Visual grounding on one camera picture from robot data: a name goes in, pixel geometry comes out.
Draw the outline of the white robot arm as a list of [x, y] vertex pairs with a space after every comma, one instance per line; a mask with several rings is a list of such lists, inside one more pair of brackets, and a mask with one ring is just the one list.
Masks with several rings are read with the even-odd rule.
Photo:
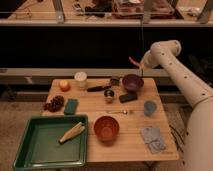
[[184, 171], [213, 171], [213, 88], [177, 60], [180, 52], [178, 40], [155, 42], [139, 66], [163, 67], [193, 108], [186, 130]]

